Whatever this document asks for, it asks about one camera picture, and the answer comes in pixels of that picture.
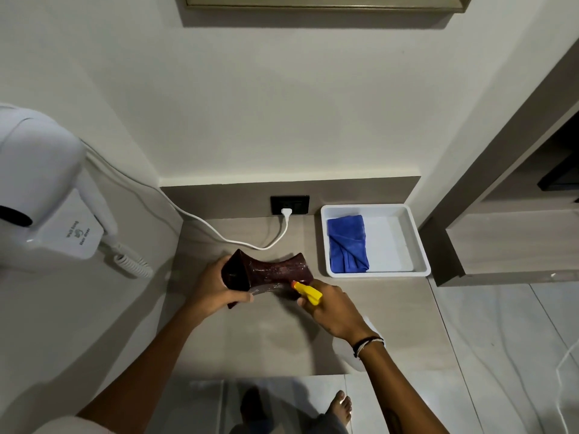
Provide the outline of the person's right hand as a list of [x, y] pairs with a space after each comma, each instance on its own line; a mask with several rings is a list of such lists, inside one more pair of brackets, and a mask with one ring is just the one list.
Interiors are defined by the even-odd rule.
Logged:
[[364, 321], [346, 292], [335, 285], [314, 279], [311, 286], [322, 293], [315, 313], [310, 313], [314, 321], [330, 335], [340, 338], [351, 347], [370, 337], [379, 338]]

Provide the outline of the person's left hand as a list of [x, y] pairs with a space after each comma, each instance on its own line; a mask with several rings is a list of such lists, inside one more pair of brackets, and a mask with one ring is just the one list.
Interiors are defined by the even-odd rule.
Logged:
[[208, 318], [228, 305], [228, 291], [222, 280], [221, 271], [232, 255], [225, 255], [209, 263], [199, 275], [184, 309], [199, 320]]

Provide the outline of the white spray bottle yellow nozzle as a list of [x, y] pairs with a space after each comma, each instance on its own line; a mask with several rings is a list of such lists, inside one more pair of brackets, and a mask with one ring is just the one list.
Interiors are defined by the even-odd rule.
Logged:
[[[310, 283], [309, 285], [304, 285], [304, 284], [300, 284], [300, 283], [298, 283], [298, 282], [294, 282], [294, 283], [293, 283], [293, 288], [300, 293], [301, 297], [307, 297], [307, 298], [309, 298], [310, 302], [311, 302], [313, 305], [317, 306], [317, 305], [319, 304], [321, 298], [322, 298], [322, 293], [319, 292], [319, 291], [317, 291], [315, 288], [313, 288], [313, 287], [311, 286], [311, 283]], [[380, 343], [383, 343], [383, 345], [384, 345], [384, 340], [380, 337], [380, 335], [379, 335], [379, 338], [377, 338], [377, 337], [370, 337], [370, 338], [368, 338], [368, 339], [366, 339], [366, 340], [362, 340], [362, 341], [360, 341], [359, 343], [357, 343], [354, 347], [351, 347], [351, 346], [348, 344], [348, 342], [346, 342], [346, 341], [344, 341], [344, 340], [342, 340], [342, 341], [344, 341], [344, 343], [348, 345], [349, 350], [350, 350], [351, 353], [352, 353], [350, 357], [353, 358], [353, 359], [355, 359], [355, 360], [356, 360], [356, 363], [363, 365], [362, 362], [361, 362], [361, 360], [360, 360], [359, 357], [358, 357], [358, 354], [359, 354], [360, 350], [362, 349], [362, 347], [365, 346], [366, 343], [369, 343], [369, 342], [372, 342], [372, 341], [375, 341], [375, 340], [379, 341]]]

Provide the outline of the dark red vase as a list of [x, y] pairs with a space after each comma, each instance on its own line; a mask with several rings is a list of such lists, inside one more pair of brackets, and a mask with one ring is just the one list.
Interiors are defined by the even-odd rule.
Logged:
[[299, 293], [292, 282], [308, 285], [314, 276], [299, 253], [280, 262], [263, 262], [238, 249], [221, 269], [225, 286], [233, 291], [243, 291], [256, 296], [271, 292], [284, 300], [297, 300]]

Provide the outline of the person's right forearm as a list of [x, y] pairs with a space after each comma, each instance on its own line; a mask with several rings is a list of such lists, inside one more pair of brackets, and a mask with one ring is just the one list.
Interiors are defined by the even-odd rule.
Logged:
[[389, 434], [449, 434], [444, 424], [405, 378], [383, 343], [366, 343], [358, 354]]

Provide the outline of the person's left forearm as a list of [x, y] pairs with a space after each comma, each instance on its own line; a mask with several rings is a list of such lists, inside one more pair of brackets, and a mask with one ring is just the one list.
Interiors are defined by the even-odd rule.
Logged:
[[148, 347], [78, 414], [115, 434], [144, 434], [189, 335], [205, 308], [181, 307]]

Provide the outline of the blue folded cloth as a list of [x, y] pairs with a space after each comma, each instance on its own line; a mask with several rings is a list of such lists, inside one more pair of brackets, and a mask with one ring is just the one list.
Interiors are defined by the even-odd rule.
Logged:
[[335, 274], [359, 274], [369, 270], [366, 233], [361, 215], [327, 221], [330, 270]]

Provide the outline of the person's bare foot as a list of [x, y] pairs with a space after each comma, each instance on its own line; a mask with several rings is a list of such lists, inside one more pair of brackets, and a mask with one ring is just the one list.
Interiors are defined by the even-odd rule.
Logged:
[[351, 413], [351, 398], [343, 390], [340, 390], [331, 401], [325, 414], [334, 424], [346, 429], [351, 422]]

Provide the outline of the white plastic tray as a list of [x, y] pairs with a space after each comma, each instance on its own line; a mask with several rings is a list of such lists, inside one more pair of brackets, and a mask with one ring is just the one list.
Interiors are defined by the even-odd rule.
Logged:
[[[364, 272], [336, 272], [331, 268], [330, 220], [361, 216], [369, 269]], [[332, 278], [427, 277], [431, 267], [416, 223], [405, 204], [324, 205], [321, 208], [325, 265]]]

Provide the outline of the grey wooden shelf unit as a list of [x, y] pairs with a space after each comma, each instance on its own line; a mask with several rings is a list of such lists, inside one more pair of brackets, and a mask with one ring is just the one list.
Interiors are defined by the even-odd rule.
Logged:
[[579, 282], [579, 101], [458, 214], [419, 229], [442, 286]]

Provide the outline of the person's white sleeve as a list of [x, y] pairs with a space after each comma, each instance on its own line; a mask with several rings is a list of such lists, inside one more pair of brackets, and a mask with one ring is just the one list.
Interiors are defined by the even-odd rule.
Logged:
[[32, 434], [116, 434], [93, 421], [78, 416], [64, 416], [44, 423]]

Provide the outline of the black wall socket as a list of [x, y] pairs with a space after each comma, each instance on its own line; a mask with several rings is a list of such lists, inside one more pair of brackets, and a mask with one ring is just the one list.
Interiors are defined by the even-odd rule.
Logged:
[[310, 196], [271, 196], [271, 214], [283, 216], [291, 211], [290, 215], [308, 215]]

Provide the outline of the white wall hair dryer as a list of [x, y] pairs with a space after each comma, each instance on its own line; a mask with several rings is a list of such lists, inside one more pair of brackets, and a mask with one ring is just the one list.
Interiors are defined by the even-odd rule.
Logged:
[[118, 225], [80, 138], [38, 111], [0, 103], [0, 268], [51, 271], [119, 247]]

